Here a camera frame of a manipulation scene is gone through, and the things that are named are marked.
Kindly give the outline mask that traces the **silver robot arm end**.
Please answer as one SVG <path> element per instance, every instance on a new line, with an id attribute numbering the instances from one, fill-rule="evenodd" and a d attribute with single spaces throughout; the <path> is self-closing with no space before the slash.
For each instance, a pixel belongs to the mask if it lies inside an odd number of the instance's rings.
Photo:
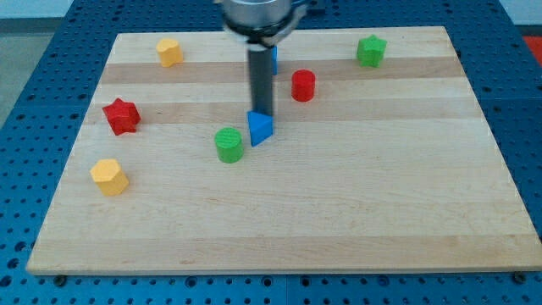
<path id="1" fill-rule="evenodd" d="M 308 1 L 220 1 L 224 29 L 252 51 L 270 49 L 283 41 L 306 15 Z"/>

